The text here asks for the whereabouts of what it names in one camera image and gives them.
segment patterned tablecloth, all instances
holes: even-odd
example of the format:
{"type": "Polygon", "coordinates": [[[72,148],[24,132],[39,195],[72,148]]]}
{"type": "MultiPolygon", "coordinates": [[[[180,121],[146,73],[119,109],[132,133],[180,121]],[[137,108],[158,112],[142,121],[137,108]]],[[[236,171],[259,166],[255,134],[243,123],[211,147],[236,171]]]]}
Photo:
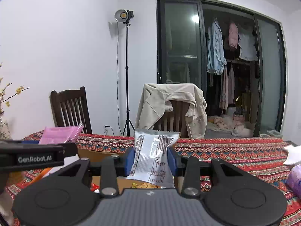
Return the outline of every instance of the patterned tablecloth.
{"type": "MultiPolygon", "coordinates": [[[[43,132],[31,134],[25,140],[39,140],[42,134],[43,132]]],[[[81,134],[77,139],[78,148],[100,152],[123,153],[133,145],[132,137],[81,134]]],[[[287,153],[282,148],[287,145],[279,138],[179,139],[175,150],[180,155],[195,156],[201,161],[209,162],[212,158],[222,158],[277,187],[287,199],[287,211],[280,225],[300,226],[301,202],[285,184],[290,168],[283,165],[287,153]]],[[[40,169],[26,172],[23,182],[12,185],[7,190],[14,197],[39,172],[40,169]]],[[[201,189],[210,190],[209,177],[201,176],[201,189]]]]}

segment vase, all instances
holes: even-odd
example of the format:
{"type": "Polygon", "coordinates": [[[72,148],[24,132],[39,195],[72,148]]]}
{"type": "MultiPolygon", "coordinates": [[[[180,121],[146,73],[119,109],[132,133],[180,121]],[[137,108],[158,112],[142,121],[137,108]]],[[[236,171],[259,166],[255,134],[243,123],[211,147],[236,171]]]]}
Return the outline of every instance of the vase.
{"type": "Polygon", "coordinates": [[[4,112],[0,113],[0,140],[11,139],[11,134],[9,132],[7,120],[3,117],[4,112]]]}

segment studio light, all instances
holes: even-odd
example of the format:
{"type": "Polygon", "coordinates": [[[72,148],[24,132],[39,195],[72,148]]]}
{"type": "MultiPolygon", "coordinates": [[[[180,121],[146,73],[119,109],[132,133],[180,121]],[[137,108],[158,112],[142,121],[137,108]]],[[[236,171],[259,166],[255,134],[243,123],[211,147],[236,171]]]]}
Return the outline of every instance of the studio light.
{"type": "Polygon", "coordinates": [[[124,136],[125,129],[126,129],[126,135],[128,137],[130,137],[130,135],[131,135],[130,134],[130,125],[133,128],[133,130],[135,130],[135,128],[133,127],[133,124],[130,120],[130,117],[129,117],[130,110],[128,108],[128,27],[131,25],[128,22],[133,17],[134,17],[134,12],[130,11],[130,10],[120,9],[115,13],[115,19],[117,20],[117,22],[126,24],[125,80],[126,80],[126,115],[127,115],[127,119],[125,122],[122,136],[124,136]]]}
{"type": "Polygon", "coordinates": [[[134,13],[133,13],[133,11],[130,11],[130,10],[119,9],[115,13],[115,19],[117,20],[117,22],[126,23],[133,17],[134,17],[134,13]]]}

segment light stand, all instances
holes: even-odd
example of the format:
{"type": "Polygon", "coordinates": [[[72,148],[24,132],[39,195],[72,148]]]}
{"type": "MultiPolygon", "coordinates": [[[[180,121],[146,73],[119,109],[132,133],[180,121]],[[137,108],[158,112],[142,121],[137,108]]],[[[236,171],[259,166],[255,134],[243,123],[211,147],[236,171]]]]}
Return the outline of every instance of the light stand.
{"type": "Polygon", "coordinates": [[[125,128],[126,128],[126,136],[130,137],[131,136],[130,125],[132,126],[133,130],[135,130],[135,128],[133,127],[133,124],[130,120],[130,116],[129,116],[130,110],[128,108],[128,27],[131,25],[128,22],[129,22],[128,20],[123,22],[124,24],[126,24],[125,80],[126,80],[126,116],[127,116],[127,119],[126,119],[126,122],[124,125],[122,136],[124,136],[124,132],[125,132],[125,128]]]}

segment light blue shirt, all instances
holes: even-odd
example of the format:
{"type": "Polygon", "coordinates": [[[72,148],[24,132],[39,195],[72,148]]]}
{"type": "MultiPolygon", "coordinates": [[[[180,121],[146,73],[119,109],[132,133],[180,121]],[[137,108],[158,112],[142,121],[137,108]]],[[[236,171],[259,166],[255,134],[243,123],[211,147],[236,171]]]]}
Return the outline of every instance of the light blue shirt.
{"type": "Polygon", "coordinates": [[[221,75],[227,61],[224,57],[222,31],[217,18],[208,28],[207,39],[207,72],[221,75]]]}

